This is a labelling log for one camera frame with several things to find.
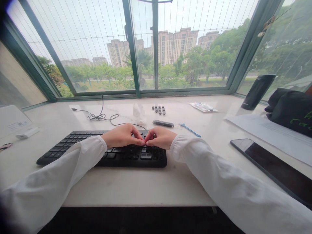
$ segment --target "white marble desk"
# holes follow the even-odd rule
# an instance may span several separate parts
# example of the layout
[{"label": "white marble desk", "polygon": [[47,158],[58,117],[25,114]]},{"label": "white marble desk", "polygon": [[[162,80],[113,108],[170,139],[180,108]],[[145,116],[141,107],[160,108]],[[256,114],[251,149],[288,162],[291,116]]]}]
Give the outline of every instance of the white marble desk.
[{"label": "white marble desk", "polygon": [[[200,101],[219,112],[202,113],[188,104]],[[193,136],[178,126],[178,123],[185,123],[201,135],[216,153],[278,189],[274,182],[230,145],[230,140],[250,138],[312,178],[312,168],[308,165],[223,119],[225,116],[263,112],[264,106],[261,105],[254,111],[241,109],[242,102],[243,99],[228,95],[106,100],[103,113],[107,116],[118,113],[120,116],[113,120],[114,123],[135,123],[133,104],[138,103],[144,107],[147,129],[153,128],[152,120],[157,119],[175,123],[172,130],[177,134]],[[156,114],[152,110],[155,105],[165,106],[166,115]],[[58,102],[26,111],[40,132],[26,140],[17,140],[14,135],[0,139],[1,145],[14,142],[12,147],[0,153],[0,189],[39,170],[36,160],[71,131],[114,128],[109,121],[89,121],[88,113],[71,110],[77,108],[97,115],[101,106],[102,101]],[[168,165],[164,169],[93,168],[71,189],[63,206],[215,206],[188,167],[173,161],[169,153],[167,158]]]}]

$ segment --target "finger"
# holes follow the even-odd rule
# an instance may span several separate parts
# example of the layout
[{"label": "finger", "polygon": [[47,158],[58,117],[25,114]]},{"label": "finger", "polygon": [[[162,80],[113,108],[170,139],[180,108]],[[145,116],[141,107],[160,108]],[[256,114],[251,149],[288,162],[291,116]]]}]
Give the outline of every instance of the finger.
[{"label": "finger", "polygon": [[155,128],[150,129],[144,141],[147,142],[148,140],[153,139],[154,134],[155,134]]},{"label": "finger", "polygon": [[145,144],[147,146],[158,146],[159,145],[159,142],[160,142],[160,139],[159,138],[155,138],[153,140],[149,140],[147,141]]},{"label": "finger", "polygon": [[134,137],[129,137],[128,143],[129,143],[129,145],[139,145],[139,146],[145,145],[145,142],[143,141],[143,139],[141,140],[141,139],[137,139]]},{"label": "finger", "polygon": [[131,130],[131,133],[133,133],[133,135],[140,139],[140,140],[143,140],[143,137],[141,136],[140,132],[137,130],[137,128],[135,126],[132,125],[132,130]]}]

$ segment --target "sky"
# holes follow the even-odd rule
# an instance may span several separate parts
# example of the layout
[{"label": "sky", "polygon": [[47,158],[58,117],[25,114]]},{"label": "sky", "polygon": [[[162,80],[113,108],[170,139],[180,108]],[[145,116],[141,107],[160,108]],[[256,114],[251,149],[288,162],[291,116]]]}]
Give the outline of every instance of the sky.
[{"label": "sky", "polygon": [[[125,41],[122,0],[28,0],[60,60],[103,56],[111,63],[107,43]],[[289,5],[293,0],[285,0]],[[198,37],[237,28],[251,18],[258,0],[173,0],[158,4],[158,30],[191,27]],[[152,4],[130,0],[134,35],[151,46]],[[8,14],[35,54],[53,61],[18,0]]]}]

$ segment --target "white box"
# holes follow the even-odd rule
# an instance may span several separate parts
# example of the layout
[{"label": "white box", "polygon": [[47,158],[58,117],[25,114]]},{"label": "white box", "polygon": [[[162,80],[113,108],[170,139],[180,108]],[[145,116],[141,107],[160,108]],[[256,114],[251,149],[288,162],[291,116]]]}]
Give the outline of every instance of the white box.
[{"label": "white box", "polygon": [[16,106],[0,106],[0,138],[32,124],[31,120]]}]

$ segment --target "black bag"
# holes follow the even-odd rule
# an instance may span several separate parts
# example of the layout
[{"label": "black bag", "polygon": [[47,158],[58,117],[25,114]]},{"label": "black bag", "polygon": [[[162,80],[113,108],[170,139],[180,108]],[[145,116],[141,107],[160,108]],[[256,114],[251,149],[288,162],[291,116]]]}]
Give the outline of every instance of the black bag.
[{"label": "black bag", "polygon": [[264,110],[272,122],[312,137],[312,96],[289,89],[278,88]]}]

